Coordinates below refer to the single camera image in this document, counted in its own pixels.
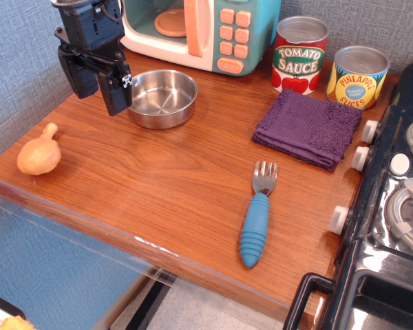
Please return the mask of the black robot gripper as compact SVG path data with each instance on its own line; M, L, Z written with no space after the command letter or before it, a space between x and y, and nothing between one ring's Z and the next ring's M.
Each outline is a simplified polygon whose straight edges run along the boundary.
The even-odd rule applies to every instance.
M83 99L100 88L110 116L128 109L133 101L133 80L124 66L125 55L120 46L125 35L124 2L52 1L51 4L63 22L63 27L55 31L61 41L58 57L73 92Z

